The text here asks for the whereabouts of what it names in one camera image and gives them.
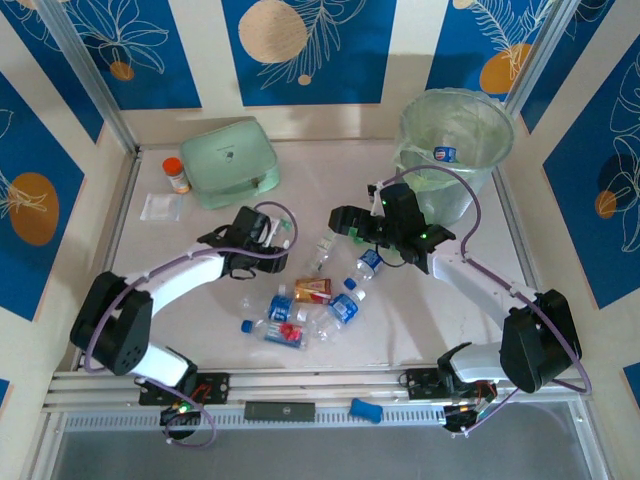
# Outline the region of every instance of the plastic bag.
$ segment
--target plastic bag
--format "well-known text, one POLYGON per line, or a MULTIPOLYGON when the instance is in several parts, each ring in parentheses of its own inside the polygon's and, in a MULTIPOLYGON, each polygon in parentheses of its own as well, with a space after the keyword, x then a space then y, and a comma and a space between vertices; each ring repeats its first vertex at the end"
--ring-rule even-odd
MULTIPOLYGON (((447 168, 477 193, 513 142, 513 120, 498 100, 466 89, 427 90, 402 112, 394 163, 399 172, 418 165, 447 168), (456 161, 436 160, 437 147, 455 148, 456 161)), ((471 202, 466 189, 444 172, 425 169, 403 179, 416 192, 429 223, 451 225, 471 202)))

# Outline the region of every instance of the blue bottle label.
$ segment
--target blue bottle label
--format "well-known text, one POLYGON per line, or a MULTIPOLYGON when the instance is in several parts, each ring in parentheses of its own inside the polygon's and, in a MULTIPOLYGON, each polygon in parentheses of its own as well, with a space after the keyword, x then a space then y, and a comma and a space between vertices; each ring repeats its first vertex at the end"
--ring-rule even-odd
POLYGON ((371 267, 371 270, 373 270, 374 272, 378 271, 378 267, 380 267, 380 264, 382 263, 382 258, 380 258, 380 255, 378 255, 375 250, 371 249, 364 252, 360 257, 360 260, 369 265, 371 267))
POLYGON ((269 319, 276 322, 286 322, 287 320, 289 320, 292 308, 292 298, 283 297, 282 295, 276 295, 271 300, 271 305, 269 305, 269 319))
POLYGON ((302 327, 286 322, 270 323, 264 339, 286 345, 287 347, 300 348, 302 346, 302 338, 304 333, 302 327))
POLYGON ((329 308, 345 325, 358 313, 358 305, 344 293, 331 300, 329 308))
POLYGON ((453 147, 436 147, 433 156, 439 162, 453 163, 456 161, 456 149, 453 147))

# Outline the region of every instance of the pill bottle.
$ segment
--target pill bottle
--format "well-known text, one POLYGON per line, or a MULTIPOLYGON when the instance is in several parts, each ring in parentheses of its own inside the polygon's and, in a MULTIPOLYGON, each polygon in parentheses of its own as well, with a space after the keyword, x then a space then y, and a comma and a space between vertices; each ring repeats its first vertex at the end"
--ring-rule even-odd
POLYGON ((184 172, 182 162, 177 157, 169 157, 162 162, 162 169, 164 173, 169 177, 171 186, 176 193, 187 193, 191 190, 189 180, 187 180, 187 174, 184 172))

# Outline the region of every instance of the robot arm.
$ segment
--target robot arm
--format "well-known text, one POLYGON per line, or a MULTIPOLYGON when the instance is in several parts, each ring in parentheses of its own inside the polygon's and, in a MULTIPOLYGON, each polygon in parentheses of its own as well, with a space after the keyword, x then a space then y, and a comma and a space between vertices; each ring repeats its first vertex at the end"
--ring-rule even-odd
POLYGON ((275 228, 277 222, 267 215, 242 207, 232 225, 220 227, 199 238, 186 254, 152 270, 152 274, 126 277, 112 272, 100 274, 73 325, 71 342, 86 351, 109 306, 125 289, 130 289, 116 311, 109 312, 109 320, 99 334, 93 358, 115 375, 134 374, 152 378, 169 387, 180 386, 180 390, 190 390, 187 377, 193 377, 197 367, 170 348, 149 342, 151 320, 176 298, 226 275, 244 279, 255 276, 254 269, 267 273, 282 271, 287 254, 283 248, 270 246, 275 228), (258 259, 245 252, 280 256, 258 259), (238 277, 238 271, 248 272, 249 276, 238 277), (144 283, 138 282, 145 277, 144 283))
POLYGON ((426 224, 408 185, 390 185, 376 194, 380 195, 384 216, 344 206, 331 212, 329 227, 343 235, 355 228, 357 236, 367 242, 382 248, 394 247, 407 263, 425 274, 433 274, 471 299, 503 332, 501 342, 465 343, 438 360, 438 377, 449 394, 456 395, 480 380, 507 379, 521 390, 533 393, 571 366, 571 359, 557 339, 527 304, 515 296, 516 292, 540 307, 578 358, 581 356, 571 312, 561 294, 554 290, 538 293, 473 258, 474 263, 512 285, 510 291, 505 290, 471 265, 472 257, 463 254, 453 233, 439 225, 426 224))

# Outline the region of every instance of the orange bottle cap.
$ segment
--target orange bottle cap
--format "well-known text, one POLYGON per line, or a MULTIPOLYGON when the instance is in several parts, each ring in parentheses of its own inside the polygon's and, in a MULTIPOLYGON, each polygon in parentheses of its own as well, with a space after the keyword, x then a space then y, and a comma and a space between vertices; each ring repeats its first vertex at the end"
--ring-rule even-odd
POLYGON ((162 162, 162 168, 170 177, 175 177, 182 173, 182 162, 178 157, 169 157, 162 162))

